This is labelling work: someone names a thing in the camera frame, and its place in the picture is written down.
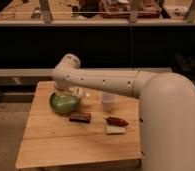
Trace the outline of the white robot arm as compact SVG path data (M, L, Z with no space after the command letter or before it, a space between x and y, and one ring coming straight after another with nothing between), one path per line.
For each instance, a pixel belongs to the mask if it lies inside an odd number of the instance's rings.
M183 75L82 69L73 54L52 71L56 87L85 87L139 100L142 171L195 171L195 85Z

